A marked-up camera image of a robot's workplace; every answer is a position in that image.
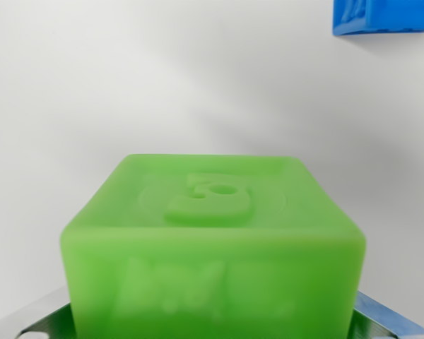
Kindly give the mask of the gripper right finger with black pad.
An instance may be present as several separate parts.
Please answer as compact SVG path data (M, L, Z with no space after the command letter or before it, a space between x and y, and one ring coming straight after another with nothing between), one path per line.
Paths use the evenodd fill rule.
M424 338L424 327L359 292L349 338Z

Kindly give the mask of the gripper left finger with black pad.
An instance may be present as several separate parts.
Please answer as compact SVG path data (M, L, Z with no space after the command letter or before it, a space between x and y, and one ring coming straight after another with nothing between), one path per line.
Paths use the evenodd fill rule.
M24 315L28 318L18 338L77 338L66 287L26 307Z

